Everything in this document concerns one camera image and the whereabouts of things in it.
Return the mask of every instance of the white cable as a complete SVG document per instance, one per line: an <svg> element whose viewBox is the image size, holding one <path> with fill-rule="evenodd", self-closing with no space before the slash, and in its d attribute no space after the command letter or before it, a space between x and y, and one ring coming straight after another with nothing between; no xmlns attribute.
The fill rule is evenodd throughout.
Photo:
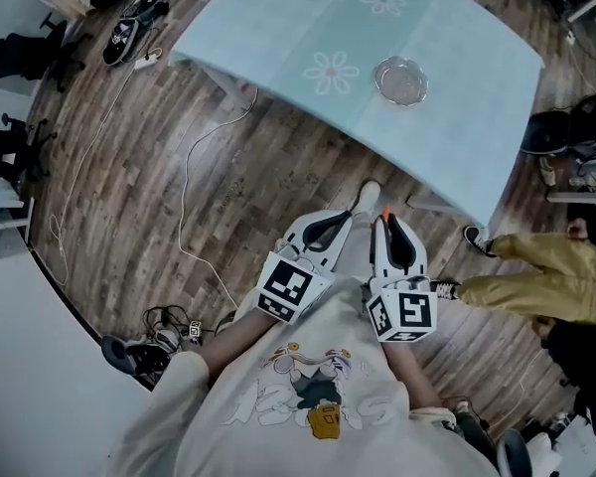
<svg viewBox="0 0 596 477"><path fill-rule="evenodd" d="M244 114L242 114L239 118L235 118L234 120L230 120L229 122L224 122L222 124L217 125L216 127L214 127L212 130L208 131L206 134L204 134L203 136L201 136L197 141L195 141L192 144L192 146L188 149L188 154L186 155L186 168L185 168L186 169L186 182L185 182L185 184L183 186L183 190L181 192L181 218L179 219L179 251L182 252L183 254L189 256L189 257L192 257L192 258L200 261L201 263L205 263L206 265L208 265L212 269L212 272L215 274L215 276L219 280L219 283L223 287L223 290L225 291L225 294L227 295L227 298L231 301L231 303L233 304L233 306L234 306L235 309L238 309L238 305L236 304L236 302L234 302L234 299L231 298L231 295L229 294L229 291L227 290L227 286L225 286L225 283L223 282L223 280L219 276L219 273L217 272L217 270L206 259L202 259L201 257L195 256L194 254L191 254L190 252L187 252L186 250L183 249L183 246L181 245L181 233L182 233L182 230L183 230L183 221L184 221L184 219L186 217L186 191L188 190L188 184L190 182L190 172L188 171L188 168L189 168L190 156L192 155L192 151L195 149L195 147L199 143L201 143L204 139L206 139L208 136L210 136L211 134L215 133L216 131L218 131L222 127L225 127L227 125L232 125L233 123L237 123L239 120L243 120L246 116L248 116L249 113L251 112L251 109L256 104L256 99L257 98L258 98L258 88L256 89L256 92L254 94L254 99L251 102L251 106L245 111Z"/></svg>
<svg viewBox="0 0 596 477"><path fill-rule="evenodd" d="M596 92L596 88L594 88L594 85L592 83L590 83L587 78L585 77L585 75L583 74L583 71L580 70L580 68L578 67L578 63L576 62L576 56L574 55L574 45L569 45L569 53L572 56L572 61L574 62L574 66L576 67L576 70L578 71L578 73L581 75L581 77L583 78L583 81L585 81L587 83L587 85Z"/></svg>
<svg viewBox="0 0 596 477"><path fill-rule="evenodd" d="M77 171L75 171L73 183L71 184L71 189L69 190L69 195L67 196L67 200L64 203L64 208L62 209L62 216L60 217L60 221L58 222L58 218L56 217L55 214L51 214L51 216L49 217L49 228L51 230L51 234L58 241L58 246L60 248L60 255L62 256L62 260L64 261L64 268L66 270L66 275L65 275L64 281L58 281L58 279L53 275L53 273L51 272L51 270L48 267L47 267L47 270L49 271L49 274L55 280L55 282L61 286L66 286L67 282L69 281L69 264L67 262L67 253L64 249L64 236L62 235L62 230L64 229L64 221L65 221L65 217L67 216L67 209L69 208L69 202L71 201L71 196L73 195L73 191L75 189L75 184L77 183L77 177L79 176L79 172L81 171L81 167L83 166L83 162L86 159L86 156L88 155L88 153L90 152L90 150L92 149L94 144L99 139L99 135L101 134L101 129L103 129L103 126L106 123L106 120L110 116L110 113L112 113L112 110L115 107L116 102L119 100L121 93L126 88L126 85L132 78L133 73L134 73L134 70L131 69L130 73L126 77L126 80L123 82L123 85L119 89L119 92L115 96L115 99L113 100L112 104L110 105L110 108L108 109L105 116L103 117L103 120L101 120L101 123L99 124L99 128L97 129L95 137L92 139L92 141L88 145L88 148L86 148L86 151L83 153L83 155L81 156L81 159L79 160L79 164L77 166Z"/></svg>
<svg viewBox="0 0 596 477"><path fill-rule="evenodd" d="M517 404L515 404L513 409L511 409L508 413L506 413L503 417L501 417L497 422L495 422L493 425L491 425L490 429L497 427L504 420L506 420L510 415L512 415L515 412L515 410L519 407L519 405L521 404L521 401L523 401L523 397L525 396L525 387L523 386L523 380L525 380L525 377L527 376L527 372L529 371L529 368L532 367L532 364L534 364L534 361L541 354L541 352L542 352L542 350L539 350L538 352L536 352L536 355L534 355L534 357L532 357L532 360L529 361L527 368L525 368L525 371L523 371L523 374L521 375L521 378L519 379L519 386L521 387L521 397L519 397Z"/></svg>

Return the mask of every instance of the hand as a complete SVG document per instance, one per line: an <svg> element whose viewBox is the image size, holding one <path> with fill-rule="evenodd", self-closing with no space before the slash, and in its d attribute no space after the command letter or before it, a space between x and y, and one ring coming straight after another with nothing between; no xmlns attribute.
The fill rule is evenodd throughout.
<svg viewBox="0 0 596 477"><path fill-rule="evenodd" d="M589 239L589 234L587 233L587 222L582 218L572 221L569 225L567 225L567 236L571 239L577 240Z"/></svg>
<svg viewBox="0 0 596 477"><path fill-rule="evenodd" d="M556 320L546 316L537 316L532 320L532 330L543 341L547 341L554 325L556 325Z"/></svg>

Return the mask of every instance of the person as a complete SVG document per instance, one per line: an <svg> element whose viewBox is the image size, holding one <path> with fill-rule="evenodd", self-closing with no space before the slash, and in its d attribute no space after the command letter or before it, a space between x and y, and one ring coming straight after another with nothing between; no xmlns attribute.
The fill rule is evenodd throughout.
<svg viewBox="0 0 596 477"><path fill-rule="evenodd" d="M574 411L589 419L596 435L596 326L534 317L532 330L569 382L579 388Z"/></svg>
<svg viewBox="0 0 596 477"><path fill-rule="evenodd" d="M488 239L466 227L464 239L480 253L521 259L536 271L435 281L437 295L527 316L596 325L596 206L570 206L565 234L506 235Z"/></svg>
<svg viewBox="0 0 596 477"><path fill-rule="evenodd" d="M363 188L350 244L371 235L378 195L375 183ZM295 324L252 309L250 292L233 324L177 354L107 475L144 477L159 465L176 477L499 475L453 431L411 347L378 342L358 279L368 269L354 264L369 256L343 255L333 285Z"/></svg>

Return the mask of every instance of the wooden floor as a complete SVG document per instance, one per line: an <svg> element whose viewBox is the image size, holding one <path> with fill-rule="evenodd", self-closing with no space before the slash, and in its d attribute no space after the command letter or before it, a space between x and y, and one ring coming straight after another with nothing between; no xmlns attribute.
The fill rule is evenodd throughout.
<svg viewBox="0 0 596 477"><path fill-rule="evenodd" d="M173 0L153 44L167 54L207 1ZM573 66L566 30L545 5L476 1L543 57L534 110L566 106L593 91ZM84 27L95 34L86 71L64 94L46 84L33 112L34 120L48 118L60 135L49 147L52 176L33 187L39 203L32 237L60 281L64 265L49 217L60 217L77 162L128 76L130 67L108 69L101 60L118 13L86 20ZM590 44L585 38L584 45ZM575 55L596 87L596 63L578 48ZM64 291L99 333L138 334L142 312L154 305L184 306L208 328L232 308L210 269L181 254L176 240L186 151L205 130L236 115L193 65L171 68L164 59L129 81L84 162L65 224L70 274ZM383 201L426 243L435 276L463 279L521 267L468 249L460 234L463 219L406 208L409 195L423 192L417 182L336 129L264 94L250 116L197 147L191 172L184 246L216 266L236 301L254 285L267 251L297 216L346 206L366 178L382 183ZM546 202L544 193L534 162L519 157L493 231L563 229L565 208ZM537 355L538 340L525 320L459 302L441 303L440 310L439 330L415 350L440 394L467 395L490 424L501 421L493 434L571 406L574 391L558 385L560 372L544 351ZM522 387L521 403L504 418Z"/></svg>

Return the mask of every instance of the power strip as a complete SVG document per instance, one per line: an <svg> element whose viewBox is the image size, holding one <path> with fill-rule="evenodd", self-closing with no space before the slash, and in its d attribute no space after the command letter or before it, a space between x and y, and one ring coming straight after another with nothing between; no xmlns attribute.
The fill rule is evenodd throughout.
<svg viewBox="0 0 596 477"><path fill-rule="evenodd" d="M145 56L135 62L135 71L141 71L142 69L154 66L161 58L161 50L156 52L148 53Z"/></svg>

